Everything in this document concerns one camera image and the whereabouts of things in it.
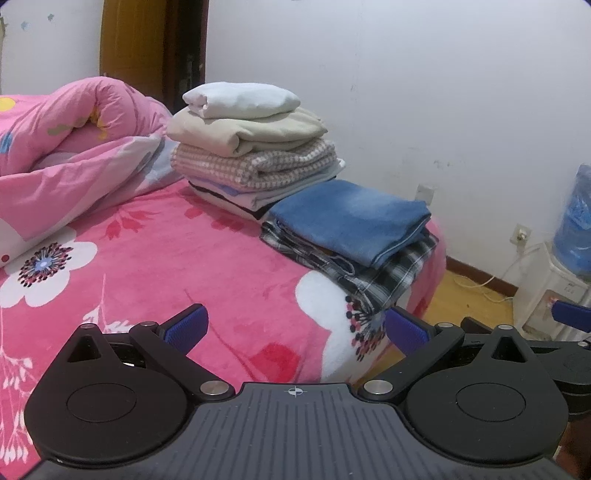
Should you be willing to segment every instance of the baseboard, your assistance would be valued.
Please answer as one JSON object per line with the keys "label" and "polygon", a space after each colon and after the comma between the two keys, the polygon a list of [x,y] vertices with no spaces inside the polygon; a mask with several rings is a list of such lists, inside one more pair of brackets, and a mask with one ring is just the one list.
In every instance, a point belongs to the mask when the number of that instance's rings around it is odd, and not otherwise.
{"label": "baseboard", "polygon": [[[450,272],[463,275],[478,284],[484,283],[492,277],[490,273],[478,270],[476,267],[472,267],[452,257],[447,257],[447,269]],[[493,279],[487,287],[501,295],[505,295],[506,297],[513,297],[517,292],[517,287],[515,285],[506,282],[505,280],[501,280],[500,278]]]}

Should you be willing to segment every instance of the blue folded towel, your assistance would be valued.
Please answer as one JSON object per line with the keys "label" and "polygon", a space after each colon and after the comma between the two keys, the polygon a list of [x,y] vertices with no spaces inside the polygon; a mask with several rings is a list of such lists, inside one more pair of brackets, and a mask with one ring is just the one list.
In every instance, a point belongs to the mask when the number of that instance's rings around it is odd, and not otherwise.
{"label": "blue folded towel", "polygon": [[271,216],[319,247],[379,268],[422,239],[431,213],[425,202],[404,200],[344,180],[331,180],[281,200]]}

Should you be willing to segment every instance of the plaid fabric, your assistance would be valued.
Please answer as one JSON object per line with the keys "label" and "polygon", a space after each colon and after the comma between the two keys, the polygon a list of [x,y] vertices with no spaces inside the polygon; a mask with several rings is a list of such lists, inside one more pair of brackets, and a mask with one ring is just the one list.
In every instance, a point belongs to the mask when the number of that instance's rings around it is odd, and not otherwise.
{"label": "plaid fabric", "polygon": [[207,177],[240,191],[274,190],[336,163],[335,145],[316,138],[289,151],[268,150],[226,158],[179,144],[171,160],[187,177]]}
{"label": "plaid fabric", "polygon": [[396,303],[433,253],[439,240],[427,229],[424,232],[422,240],[398,251],[377,270],[317,247],[276,220],[263,223],[261,240],[299,264],[322,272],[359,302],[361,312],[375,315]]}

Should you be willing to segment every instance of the white cable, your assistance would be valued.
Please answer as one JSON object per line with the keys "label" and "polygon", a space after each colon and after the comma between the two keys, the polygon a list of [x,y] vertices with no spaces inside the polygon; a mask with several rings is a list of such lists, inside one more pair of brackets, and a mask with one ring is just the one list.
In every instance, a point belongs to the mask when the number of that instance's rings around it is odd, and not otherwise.
{"label": "white cable", "polygon": [[[542,243],[539,244],[535,244],[532,245],[531,247],[526,248],[521,254],[518,254],[516,259],[513,260],[513,262],[511,263],[511,265],[509,265],[509,267],[507,267],[507,269],[505,270],[505,272],[500,276],[497,277],[496,275],[493,275],[491,278],[489,278],[486,282],[482,283],[482,284],[478,284],[478,285],[466,285],[463,283],[460,283],[456,278],[453,279],[454,283],[462,288],[468,288],[468,289],[472,289],[472,288],[481,288],[481,287],[485,287],[487,286],[490,282],[492,282],[494,279],[498,278],[499,280],[502,280],[503,278],[505,278],[505,276],[509,273],[509,271],[513,268],[513,266],[519,262],[521,262],[525,257],[527,257],[528,255],[532,254],[535,251],[538,251],[540,249],[540,247],[542,246]],[[465,278],[467,280],[473,281],[470,278],[466,277],[465,275],[458,275],[459,277]],[[508,300],[512,300],[513,297],[505,297],[502,300],[494,300],[492,298],[490,298],[487,293],[484,291],[482,292],[482,294],[486,297],[487,300],[491,301],[492,303],[503,303],[505,301]]]}

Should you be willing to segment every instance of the stack of folded clothes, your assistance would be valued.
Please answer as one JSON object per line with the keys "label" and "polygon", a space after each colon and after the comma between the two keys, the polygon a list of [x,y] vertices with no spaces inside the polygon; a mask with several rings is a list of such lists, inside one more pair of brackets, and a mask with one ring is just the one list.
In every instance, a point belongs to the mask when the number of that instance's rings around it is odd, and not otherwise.
{"label": "stack of folded clothes", "polygon": [[183,95],[167,135],[173,168],[196,194],[261,220],[279,200],[334,178],[345,166],[315,114],[293,93],[258,83],[209,83]]}
{"label": "stack of folded clothes", "polygon": [[328,276],[369,317],[393,306],[433,253],[430,218],[425,202],[331,180],[278,202],[261,239]]}

